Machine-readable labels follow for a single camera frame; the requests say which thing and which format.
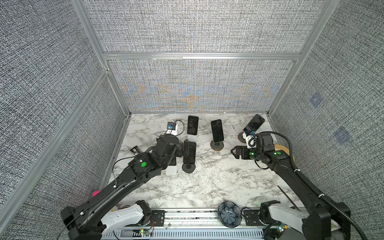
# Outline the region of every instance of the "textured wall panel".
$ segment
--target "textured wall panel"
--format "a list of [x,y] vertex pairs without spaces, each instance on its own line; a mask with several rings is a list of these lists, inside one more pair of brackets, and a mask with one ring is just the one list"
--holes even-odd
[[383,1],[342,0],[272,116],[298,166],[368,239],[384,223],[383,32]]
[[106,51],[299,52],[326,0],[84,0]]
[[0,3],[0,207],[101,66],[71,1]]
[[132,111],[268,110],[289,60],[110,60]]
[[[98,190],[124,119],[104,80],[2,240],[56,239],[64,227],[60,211],[82,204]],[[67,238],[64,231],[62,239]]]

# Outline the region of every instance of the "smartphone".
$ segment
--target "smartphone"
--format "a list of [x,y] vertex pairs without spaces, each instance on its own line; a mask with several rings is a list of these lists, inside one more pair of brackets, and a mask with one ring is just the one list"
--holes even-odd
[[187,134],[197,135],[197,126],[199,125],[199,117],[188,116]]
[[214,142],[224,141],[223,125],[221,119],[214,120],[211,122],[212,135],[214,136]]
[[188,141],[188,153],[183,158],[183,163],[185,164],[195,164],[195,158],[196,158],[196,143],[195,142],[189,142]]
[[245,134],[249,136],[252,131],[256,131],[259,127],[265,122],[264,118],[259,114],[256,114],[252,120],[247,124],[247,126],[243,129]]

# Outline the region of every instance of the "red wire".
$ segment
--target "red wire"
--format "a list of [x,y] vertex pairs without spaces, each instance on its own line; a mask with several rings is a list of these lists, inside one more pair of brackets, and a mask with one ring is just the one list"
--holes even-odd
[[153,218],[150,218],[150,219],[152,219],[152,225],[151,225],[151,227],[148,229],[148,231],[151,230],[151,228],[155,226],[155,220],[153,220]]
[[152,232],[151,232],[151,236],[152,236],[153,231],[155,230],[155,220],[154,220],[153,218],[151,218],[151,219],[152,219],[152,222],[153,222],[153,224],[152,224],[152,226],[151,226],[151,228],[153,227]]

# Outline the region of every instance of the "white marble surface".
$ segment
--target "white marble surface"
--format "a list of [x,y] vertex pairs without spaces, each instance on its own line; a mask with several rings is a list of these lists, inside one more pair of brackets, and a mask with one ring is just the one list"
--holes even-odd
[[[156,137],[164,134],[168,121],[180,119],[187,127],[189,114],[134,114],[129,123],[118,159],[133,156],[129,151],[139,146],[145,151],[156,144]],[[295,193],[278,175],[271,170],[259,169],[253,160],[235,159],[230,150],[237,145],[245,145],[237,135],[255,114],[193,114],[199,117],[197,134],[196,169],[187,174],[181,169],[182,158],[177,158],[177,175],[160,176],[149,180],[140,188],[127,195],[121,205],[132,205],[137,200],[145,200],[151,208],[206,208],[218,207],[224,200],[231,200],[241,207],[259,207],[262,202],[278,200],[292,204],[277,187],[278,185],[293,199],[298,207],[303,207]],[[259,131],[271,131],[266,122]],[[224,149],[220,152],[210,148],[212,131],[210,122],[221,119],[224,132]],[[178,136],[180,141],[187,138],[187,129]],[[131,159],[118,162],[114,173],[120,174]]]

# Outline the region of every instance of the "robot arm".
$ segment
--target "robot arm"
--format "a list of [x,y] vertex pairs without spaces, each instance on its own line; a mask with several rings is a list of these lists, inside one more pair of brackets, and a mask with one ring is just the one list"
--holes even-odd
[[138,201],[128,209],[108,212],[134,189],[160,175],[174,156],[182,156],[182,145],[171,134],[159,137],[156,146],[149,149],[151,152],[147,150],[136,155],[115,181],[89,201],[61,211],[61,218],[69,230],[71,240],[98,240],[105,229],[111,231],[124,225],[144,225],[148,222],[151,209],[144,201]]
[[[324,194],[318,194],[318,190],[303,174],[298,175],[297,167],[291,161],[289,155],[282,150],[275,151],[273,139],[270,133],[259,133],[253,138],[254,147],[250,148],[251,158],[266,164],[277,173],[300,198],[308,213],[288,208],[279,201],[273,200],[261,204],[259,217],[265,224],[273,224],[275,221],[283,222],[301,232],[306,239],[324,240],[330,239],[335,234],[343,235],[341,239],[350,239],[350,223],[335,211],[323,198]],[[350,209],[343,203],[334,203],[339,210],[350,216]],[[331,224],[339,227],[338,231],[331,231]]]

